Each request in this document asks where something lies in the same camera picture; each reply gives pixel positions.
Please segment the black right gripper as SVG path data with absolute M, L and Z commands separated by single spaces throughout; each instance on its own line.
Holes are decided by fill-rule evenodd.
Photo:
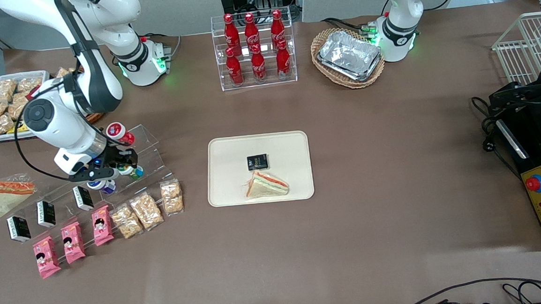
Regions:
M 115 168 L 121 174 L 126 171 L 127 165 L 137 167 L 138 152 L 133 148 L 122 149 L 118 146 L 107 145 L 105 149 L 95 158 L 95 168 Z

